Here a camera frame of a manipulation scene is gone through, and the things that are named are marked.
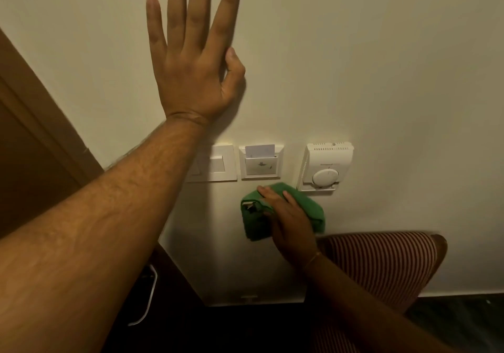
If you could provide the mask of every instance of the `forearm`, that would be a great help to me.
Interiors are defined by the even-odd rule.
[[[331,303],[345,331],[368,352],[439,352],[453,350],[381,303],[324,256],[306,269],[306,278]]]
[[[0,240],[0,350],[101,347],[202,134],[167,120],[100,178]]]

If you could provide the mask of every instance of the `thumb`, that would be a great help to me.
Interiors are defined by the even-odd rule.
[[[264,215],[270,221],[271,236],[273,237],[273,241],[277,242],[283,240],[282,229],[280,227],[280,223],[278,222],[277,217],[269,212],[265,212]]]
[[[226,65],[228,71],[222,82],[222,95],[226,102],[230,102],[238,95],[245,76],[245,67],[233,48],[229,48],[226,52]]]

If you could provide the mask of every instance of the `green microfiber cloth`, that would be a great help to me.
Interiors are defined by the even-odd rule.
[[[319,204],[315,203],[311,198],[307,197],[302,192],[285,183],[275,183],[270,186],[278,195],[283,197],[283,192],[287,191],[294,197],[299,206],[305,211],[306,215],[312,223],[313,232],[324,232],[326,225],[326,218],[324,210]],[[241,216],[243,218],[243,225],[245,226],[245,234],[247,238],[255,242],[271,236],[270,222],[264,215],[267,211],[274,214],[275,211],[271,205],[266,202],[261,194],[252,191],[249,195],[245,195],[240,204]]]

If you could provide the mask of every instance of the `thin gold bracelet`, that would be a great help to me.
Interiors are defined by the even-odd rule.
[[[317,258],[317,256],[320,256],[321,254],[322,253],[320,251],[317,251],[317,253],[315,255],[313,255],[313,257],[310,259],[310,261],[306,263],[306,265],[303,267],[302,271],[305,272],[306,268],[308,268],[308,266],[310,264],[312,264],[313,260],[315,260]]]

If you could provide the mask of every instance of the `striped chair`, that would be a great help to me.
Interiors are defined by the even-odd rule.
[[[405,312],[437,271],[447,252],[441,235],[391,232],[331,235],[318,239],[322,253],[356,283],[398,312]],[[359,353],[313,288],[310,352]]]

